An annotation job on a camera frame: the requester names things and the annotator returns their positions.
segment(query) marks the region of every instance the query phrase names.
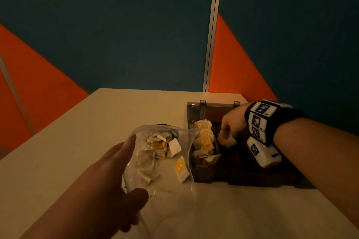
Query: left hand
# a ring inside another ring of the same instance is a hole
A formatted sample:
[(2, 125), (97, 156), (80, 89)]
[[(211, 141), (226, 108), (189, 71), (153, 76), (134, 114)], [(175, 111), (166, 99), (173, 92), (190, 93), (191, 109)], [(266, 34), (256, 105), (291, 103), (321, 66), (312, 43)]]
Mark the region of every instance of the left hand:
[(21, 236), (22, 239), (111, 238), (138, 224), (148, 193), (125, 193), (122, 175), (132, 157), (136, 135), (110, 148)]

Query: clear plastic bag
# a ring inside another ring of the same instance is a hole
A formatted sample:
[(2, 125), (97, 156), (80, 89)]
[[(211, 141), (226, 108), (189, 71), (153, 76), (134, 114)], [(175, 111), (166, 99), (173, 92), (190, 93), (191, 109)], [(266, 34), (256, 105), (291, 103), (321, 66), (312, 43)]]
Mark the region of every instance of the clear plastic bag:
[[(158, 178), (146, 185), (139, 176), (141, 166), (137, 162), (138, 151), (146, 145), (151, 134), (163, 132), (172, 132), (176, 135), (181, 151), (172, 158), (157, 159)], [(127, 191), (145, 188), (149, 195), (147, 204), (140, 212), (141, 223), (137, 226), (136, 233), (141, 238), (168, 238), (171, 229), (178, 229), (181, 223), (189, 222), (195, 208), (196, 194), (188, 157), (196, 130), (166, 125), (144, 125), (134, 129), (131, 135), (133, 134), (137, 136), (136, 146), (123, 178)], [(181, 156), (190, 173), (183, 183), (179, 181), (176, 172), (176, 163)]]

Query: white table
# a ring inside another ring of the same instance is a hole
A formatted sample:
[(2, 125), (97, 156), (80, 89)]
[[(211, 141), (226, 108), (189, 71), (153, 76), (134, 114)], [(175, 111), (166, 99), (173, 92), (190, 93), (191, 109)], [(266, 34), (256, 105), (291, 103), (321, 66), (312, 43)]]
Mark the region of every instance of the white table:
[[(18, 238), (112, 145), (142, 124), (187, 127), (186, 102), (240, 94), (99, 89), (0, 160), (0, 238)], [(196, 183), (204, 208), (193, 238), (359, 238), (317, 190)], [(123, 238), (118, 233), (116, 238)]]

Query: open box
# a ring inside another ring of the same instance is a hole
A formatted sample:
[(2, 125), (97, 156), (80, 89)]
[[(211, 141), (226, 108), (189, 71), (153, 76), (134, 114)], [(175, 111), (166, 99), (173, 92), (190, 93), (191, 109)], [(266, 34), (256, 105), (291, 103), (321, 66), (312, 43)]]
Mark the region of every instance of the open box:
[[(205, 101), (187, 102), (188, 128), (194, 127), (194, 121), (207, 119), (212, 123), (212, 131), (217, 138), (221, 129), (222, 117), (239, 106), (235, 101), (231, 104), (206, 103)], [(279, 151), (282, 162), (263, 168), (259, 166), (247, 145), (249, 130), (241, 132), (236, 138), (237, 145), (226, 148), (218, 142), (215, 154), (221, 154), (213, 168), (198, 167), (194, 162), (192, 146), (190, 151), (190, 168), (195, 182), (212, 183), (214, 181), (227, 182), (231, 185), (280, 187), (291, 185), (296, 188), (315, 188), (312, 183)]]

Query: vertical metal strip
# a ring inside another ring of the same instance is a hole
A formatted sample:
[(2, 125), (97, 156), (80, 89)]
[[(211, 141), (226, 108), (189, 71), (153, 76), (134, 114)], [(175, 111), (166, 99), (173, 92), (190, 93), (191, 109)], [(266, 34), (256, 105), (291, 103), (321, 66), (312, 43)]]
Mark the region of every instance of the vertical metal strip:
[(18, 93), (17, 93), (17, 91), (15, 89), (15, 86), (14, 86), (14, 84), (13, 84), (11, 78), (10, 78), (10, 75), (9, 75), (9, 73), (8, 73), (6, 67), (5, 67), (5, 64), (4, 64), (1, 56), (0, 56), (0, 69), (2, 71), (2, 74), (4, 75), (4, 78), (5, 78), (6, 82), (7, 82), (13, 96), (14, 96), (15, 101), (16, 101), (16, 103), (17, 103), (17, 105), (18, 105), (18, 107), (19, 107), (19, 109), (20, 109), (20, 111), (21, 111), (21, 113), (22, 113), (22, 115), (23, 115), (23, 117), (25, 119), (25, 122), (26, 122), (31, 134), (35, 135), (36, 131), (35, 131), (34, 127), (32, 126), (32, 123), (31, 123), (31, 120), (29, 119), (29, 116), (27, 115), (27, 113), (25, 111), (24, 105), (22, 104), (22, 102), (20, 100), (20, 97), (19, 97), (19, 95), (18, 95)]
[(214, 38), (215, 38), (216, 26), (217, 26), (218, 6), (219, 6), (219, 0), (212, 0), (211, 16), (209, 20), (206, 64), (205, 64), (204, 80), (203, 80), (203, 92), (208, 92), (209, 89), (209, 81), (211, 77), (212, 59), (213, 59)]

